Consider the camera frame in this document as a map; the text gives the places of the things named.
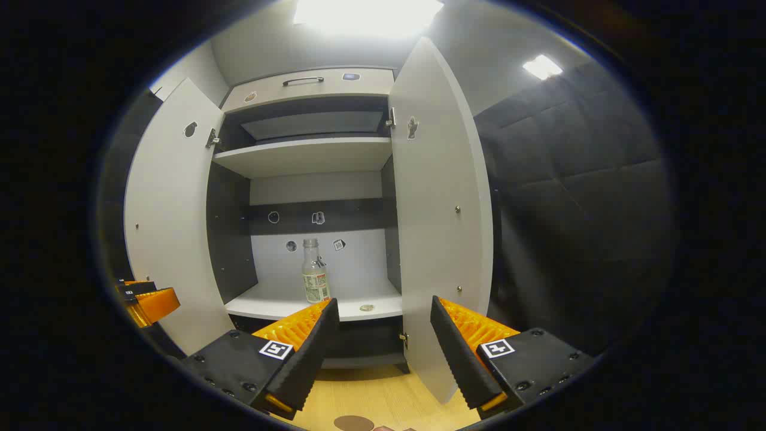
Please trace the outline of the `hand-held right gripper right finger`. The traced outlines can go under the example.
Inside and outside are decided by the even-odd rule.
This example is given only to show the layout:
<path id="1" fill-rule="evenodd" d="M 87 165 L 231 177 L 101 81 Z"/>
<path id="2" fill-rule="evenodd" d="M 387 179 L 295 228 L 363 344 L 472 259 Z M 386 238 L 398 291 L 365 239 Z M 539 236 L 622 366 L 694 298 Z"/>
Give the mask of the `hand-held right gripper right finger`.
<path id="1" fill-rule="evenodd" d="M 430 324 L 468 408 L 482 420 L 564 389 L 595 363 L 548 330 L 518 331 L 438 296 Z"/>

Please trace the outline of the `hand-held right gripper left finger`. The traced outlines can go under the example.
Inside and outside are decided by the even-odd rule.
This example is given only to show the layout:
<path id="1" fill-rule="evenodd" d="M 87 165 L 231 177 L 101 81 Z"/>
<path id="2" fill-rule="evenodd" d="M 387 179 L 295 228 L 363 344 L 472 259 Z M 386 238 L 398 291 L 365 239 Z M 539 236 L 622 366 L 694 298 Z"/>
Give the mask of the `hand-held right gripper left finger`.
<path id="1" fill-rule="evenodd" d="M 183 359 L 181 368 L 241 404 L 292 420 L 338 327 L 338 301 L 327 298 L 254 333 L 227 331 Z"/>

